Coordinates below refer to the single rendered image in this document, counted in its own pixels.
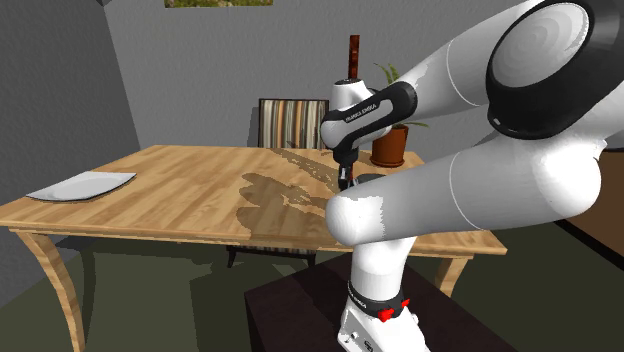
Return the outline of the green plant in terracotta pot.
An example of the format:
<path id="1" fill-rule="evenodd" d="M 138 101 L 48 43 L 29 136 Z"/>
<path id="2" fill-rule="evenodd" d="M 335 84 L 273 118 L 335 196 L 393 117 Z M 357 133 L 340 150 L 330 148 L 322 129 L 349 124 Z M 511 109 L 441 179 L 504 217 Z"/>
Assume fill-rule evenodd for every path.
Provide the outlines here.
<path id="1" fill-rule="evenodd" d="M 422 122 L 402 122 L 394 124 L 391 130 L 383 137 L 372 143 L 372 156 L 374 165 L 395 168 L 404 164 L 404 152 L 407 143 L 409 125 L 427 127 Z"/>

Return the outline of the striped upholstered chair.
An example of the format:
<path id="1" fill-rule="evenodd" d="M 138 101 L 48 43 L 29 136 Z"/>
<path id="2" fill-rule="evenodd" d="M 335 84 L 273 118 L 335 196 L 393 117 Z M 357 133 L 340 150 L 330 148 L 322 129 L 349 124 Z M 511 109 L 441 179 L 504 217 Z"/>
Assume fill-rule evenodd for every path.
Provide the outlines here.
<path id="1" fill-rule="evenodd" d="M 328 100 L 259 99 L 259 147 L 323 149 L 320 123 L 329 110 Z M 316 261 L 316 251 L 257 246 L 230 246 L 227 267 L 231 268 L 238 253 L 304 259 L 309 266 Z"/>

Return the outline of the dark robot stand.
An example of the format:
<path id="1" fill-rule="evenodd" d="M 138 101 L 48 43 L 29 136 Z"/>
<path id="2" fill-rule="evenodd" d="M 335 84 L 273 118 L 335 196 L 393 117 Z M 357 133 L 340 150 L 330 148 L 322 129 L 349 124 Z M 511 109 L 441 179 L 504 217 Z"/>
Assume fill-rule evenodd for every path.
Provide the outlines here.
<path id="1" fill-rule="evenodd" d="M 351 260 L 346 253 L 247 291 L 252 352 L 346 352 L 337 334 Z M 432 352 L 518 352 L 410 267 L 402 288 Z"/>

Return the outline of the light wooden table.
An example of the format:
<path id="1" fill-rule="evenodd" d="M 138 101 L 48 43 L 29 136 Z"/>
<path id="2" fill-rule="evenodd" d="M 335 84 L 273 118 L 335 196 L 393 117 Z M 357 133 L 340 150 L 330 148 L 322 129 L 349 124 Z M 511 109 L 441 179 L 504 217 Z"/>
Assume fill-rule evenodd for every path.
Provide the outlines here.
<path id="1" fill-rule="evenodd" d="M 23 197 L 0 206 L 0 226 L 34 254 L 58 296 L 71 352 L 85 333 L 56 235 L 344 253 L 325 225 L 337 190 L 328 150 L 154 145 L 106 165 L 128 183 L 86 201 Z"/>

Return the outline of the white square plate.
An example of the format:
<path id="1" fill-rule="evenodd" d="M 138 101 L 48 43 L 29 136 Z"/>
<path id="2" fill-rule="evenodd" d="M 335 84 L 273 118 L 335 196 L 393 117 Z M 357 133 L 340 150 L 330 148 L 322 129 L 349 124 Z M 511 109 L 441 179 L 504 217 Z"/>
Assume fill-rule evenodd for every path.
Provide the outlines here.
<path id="1" fill-rule="evenodd" d="M 131 181 L 135 173 L 85 171 L 27 194 L 43 201 L 80 201 L 113 191 Z"/>

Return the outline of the dark brown wooden post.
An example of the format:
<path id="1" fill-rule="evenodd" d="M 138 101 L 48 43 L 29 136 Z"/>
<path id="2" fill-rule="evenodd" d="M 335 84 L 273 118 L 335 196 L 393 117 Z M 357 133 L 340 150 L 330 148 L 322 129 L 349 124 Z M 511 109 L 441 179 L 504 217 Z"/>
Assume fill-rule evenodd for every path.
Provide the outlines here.
<path id="1" fill-rule="evenodd" d="M 348 78 L 349 79 L 356 79 L 358 77 L 359 43 L 360 43 L 360 36 L 358 34 L 353 34 L 349 37 L 349 54 L 348 54 Z"/>

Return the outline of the green wall picture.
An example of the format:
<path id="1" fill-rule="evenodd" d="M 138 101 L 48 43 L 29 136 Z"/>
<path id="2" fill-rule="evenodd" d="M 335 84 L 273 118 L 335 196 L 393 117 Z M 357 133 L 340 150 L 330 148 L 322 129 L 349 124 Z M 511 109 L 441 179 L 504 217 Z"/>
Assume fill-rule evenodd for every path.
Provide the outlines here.
<path id="1" fill-rule="evenodd" d="M 164 0 L 165 8 L 225 8 L 272 6 L 274 0 Z"/>

